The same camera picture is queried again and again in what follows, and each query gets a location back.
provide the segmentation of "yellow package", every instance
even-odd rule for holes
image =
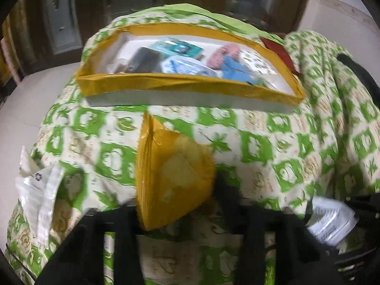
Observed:
[[[211,196],[214,161],[208,147],[144,114],[137,149],[139,218],[145,230],[174,222]]]

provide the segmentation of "blue and white package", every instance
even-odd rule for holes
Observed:
[[[160,51],[170,56],[182,56],[199,59],[202,56],[203,49],[187,42],[175,38],[164,38],[151,45],[151,49]]]
[[[217,73],[193,58],[172,56],[161,62],[161,69],[166,74],[183,74],[218,77]]]

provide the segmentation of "patterned fabric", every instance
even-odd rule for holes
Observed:
[[[82,60],[118,26],[179,21],[239,34],[197,14],[180,19],[163,11],[115,19],[87,42]],[[7,232],[11,251],[37,276],[89,207],[114,209],[136,194],[134,161],[143,112],[149,111],[214,151],[218,168],[245,198],[279,210],[305,212],[314,194],[338,199],[380,188],[380,119],[367,90],[336,60],[348,54],[313,31],[294,32],[284,46],[303,72],[307,97],[289,115],[229,108],[89,107],[72,79],[47,113],[32,149],[41,166],[66,169],[58,190],[49,246],[36,243],[18,204]],[[231,284],[241,237],[227,233],[220,211],[200,209],[139,238],[147,284]],[[267,243],[274,237],[267,236]],[[7,253],[26,284],[31,278]],[[113,284],[113,233],[106,235],[105,282]],[[274,284],[274,254],[267,255],[267,283]]]

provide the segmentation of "open box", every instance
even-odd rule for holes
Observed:
[[[149,47],[166,36],[203,48],[203,61],[227,43],[236,43],[242,50],[254,49],[281,75],[283,81],[276,83],[280,91],[215,77],[106,73],[107,66],[118,58],[128,60],[140,47]],[[93,50],[77,72],[76,81],[91,106],[185,105],[289,113],[305,97],[298,80],[271,50],[229,33],[179,23],[142,24],[117,29]]]

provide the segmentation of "red object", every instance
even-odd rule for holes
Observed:
[[[280,59],[286,64],[286,66],[290,69],[290,71],[297,76],[302,76],[300,72],[296,70],[294,67],[293,61],[290,58],[290,55],[286,52],[283,45],[280,45],[270,39],[260,37],[261,41],[264,43],[265,47],[269,50],[275,52]]]

